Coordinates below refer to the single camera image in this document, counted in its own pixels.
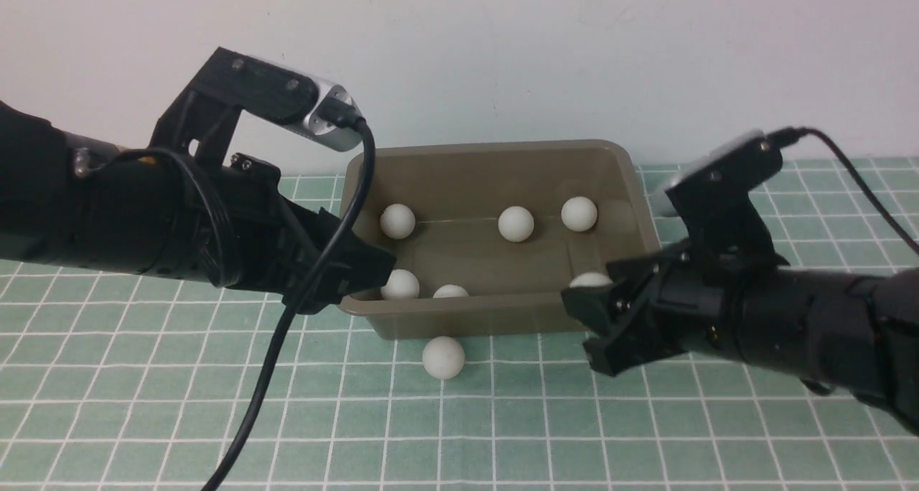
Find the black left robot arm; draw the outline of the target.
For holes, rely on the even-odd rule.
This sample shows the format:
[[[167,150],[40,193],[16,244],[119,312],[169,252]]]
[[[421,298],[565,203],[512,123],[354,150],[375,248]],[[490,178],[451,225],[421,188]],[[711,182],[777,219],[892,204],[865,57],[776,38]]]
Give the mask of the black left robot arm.
[[[210,219],[196,187],[173,160],[144,158],[76,176],[85,149],[106,161],[114,144],[53,127],[2,106],[2,258],[85,271],[215,283]],[[288,294],[307,275],[339,219],[279,193],[280,171],[234,154],[207,170],[238,241],[232,289]]]

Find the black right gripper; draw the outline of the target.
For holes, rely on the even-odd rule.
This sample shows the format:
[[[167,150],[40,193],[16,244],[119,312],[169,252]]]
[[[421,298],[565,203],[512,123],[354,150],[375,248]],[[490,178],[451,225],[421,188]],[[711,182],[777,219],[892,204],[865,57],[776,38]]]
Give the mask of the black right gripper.
[[[682,241],[607,263],[597,272],[610,276],[611,285],[569,286],[561,292],[562,305],[588,330],[608,334],[583,343],[589,367],[601,375],[614,378],[687,352],[742,359],[739,300],[754,271],[755,265],[700,260]]]

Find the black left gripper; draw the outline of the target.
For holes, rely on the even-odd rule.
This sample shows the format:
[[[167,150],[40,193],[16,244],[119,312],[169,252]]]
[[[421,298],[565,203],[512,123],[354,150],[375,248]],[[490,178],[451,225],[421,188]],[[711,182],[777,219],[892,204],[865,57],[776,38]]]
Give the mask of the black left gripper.
[[[230,165],[219,167],[190,157],[180,171],[183,281],[278,294],[285,306],[299,304],[297,314],[315,314],[390,278],[395,256],[353,230],[329,251],[341,220],[324,207],[311,210],[283,197],[276,165],[234,154]],[[313,278],[309,296],[297,297],[306,276]]]

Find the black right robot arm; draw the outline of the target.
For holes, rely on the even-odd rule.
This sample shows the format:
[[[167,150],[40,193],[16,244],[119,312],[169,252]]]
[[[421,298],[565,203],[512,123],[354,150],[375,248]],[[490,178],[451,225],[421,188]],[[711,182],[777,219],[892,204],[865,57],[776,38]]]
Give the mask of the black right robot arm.
[[[802,271],[784,258],[715,259],[689,241],[607,265],[610,283],[561,293],[615,377],[693,352],[837,389],[917,433],[917,271]]]

